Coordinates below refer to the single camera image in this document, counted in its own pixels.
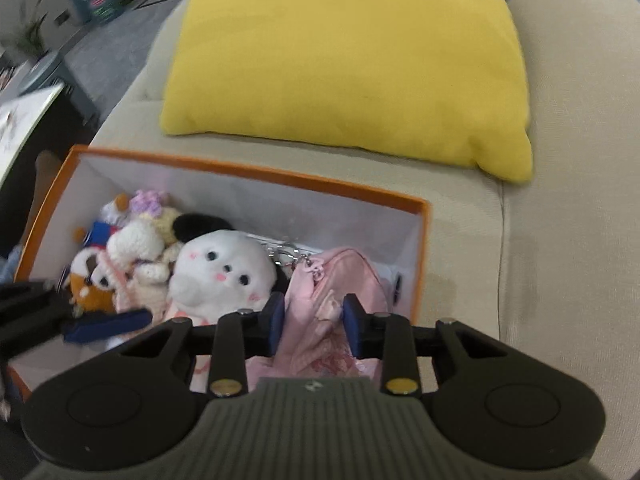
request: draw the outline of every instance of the pink pouch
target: pink pouch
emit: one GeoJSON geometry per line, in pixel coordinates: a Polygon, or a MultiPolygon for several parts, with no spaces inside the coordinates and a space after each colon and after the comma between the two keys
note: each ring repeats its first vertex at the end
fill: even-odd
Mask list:
{"type": "Polygon", "coordinates": [[[285,295],[285,322],[273,358],[246,362],[249,389],[260,377],[369,376],[380,361],[353,357],[342,320],[342,300],[356,294],[366,312],[386,312],[385,289],[357,250],[333,249],[300,262],[285,295]]]}

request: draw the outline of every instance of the white logo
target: white logo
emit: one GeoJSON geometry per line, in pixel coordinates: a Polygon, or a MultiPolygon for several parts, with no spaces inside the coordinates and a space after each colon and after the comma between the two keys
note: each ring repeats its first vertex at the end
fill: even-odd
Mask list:
{"type": "Polygon", "coordinates": [[[305,384],[305,390],[308,392],[316,393],[316,391],[320,389],[322,389],[322,383],[319,383],[318,381],[313,380],[305,384]]]}

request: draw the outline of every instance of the trash can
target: trash can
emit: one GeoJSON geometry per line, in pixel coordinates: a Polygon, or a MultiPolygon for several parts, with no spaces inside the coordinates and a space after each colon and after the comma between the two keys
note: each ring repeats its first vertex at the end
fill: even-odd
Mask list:
{"type": "Polygon", "coordinates": [[[31,69],[31,72],[22,80],[20,95],[58,83],[65,85],[63,92],[84,118],[84,124],[97,124],[100,117],[98,108],[76,81],[66,66],[65,59],[57,50],[49,52],[31,69]]]}

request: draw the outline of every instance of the pillow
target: pillow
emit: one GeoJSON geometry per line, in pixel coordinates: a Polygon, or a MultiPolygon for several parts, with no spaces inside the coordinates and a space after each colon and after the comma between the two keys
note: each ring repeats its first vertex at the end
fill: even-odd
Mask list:
{"type": "Polygon", "coordinates": [[[164,99],[170,135],[531,176],[526,74],[504,0],[191,0],[164,99]]]}

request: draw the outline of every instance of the gold screw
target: gold screw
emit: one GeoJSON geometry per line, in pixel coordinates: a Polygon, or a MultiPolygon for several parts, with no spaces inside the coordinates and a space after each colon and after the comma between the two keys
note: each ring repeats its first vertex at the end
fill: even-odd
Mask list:
{"type": "Polygon", "coordinates": [[[418,389],[418,383],[406,377],[391,379],[385,386],[394,395],[410,395],[418,389]]]}
{"type": "Polygon", "coordinates": [[[209,385],[209,390],[216,397],[231,397],[242,390],[242,384],[233,379],[218,379],[209,385]]]}

